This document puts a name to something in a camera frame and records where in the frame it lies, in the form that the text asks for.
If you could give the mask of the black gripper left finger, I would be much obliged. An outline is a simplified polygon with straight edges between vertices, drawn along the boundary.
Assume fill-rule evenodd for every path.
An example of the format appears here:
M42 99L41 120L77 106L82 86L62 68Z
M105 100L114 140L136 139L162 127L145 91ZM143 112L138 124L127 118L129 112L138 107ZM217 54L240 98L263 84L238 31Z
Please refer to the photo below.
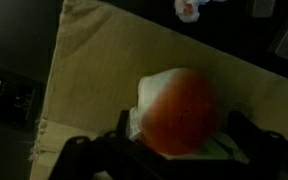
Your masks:
M75 136L67 140L48 180L95 180L106 172L113 180L141 180L141 171L131 159L133 145L127 136L129 111L122 110L115 130L91 140Z

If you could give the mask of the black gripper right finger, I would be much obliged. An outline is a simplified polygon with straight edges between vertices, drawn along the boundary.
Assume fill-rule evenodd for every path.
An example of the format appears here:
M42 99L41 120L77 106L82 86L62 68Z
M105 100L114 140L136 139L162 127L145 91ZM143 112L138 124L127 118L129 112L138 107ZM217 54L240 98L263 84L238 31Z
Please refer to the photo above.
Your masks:
M261 130L238 111L229 113L227 133L249 163L217 162L214 172L221 180L288 180L288 140L283 135Z

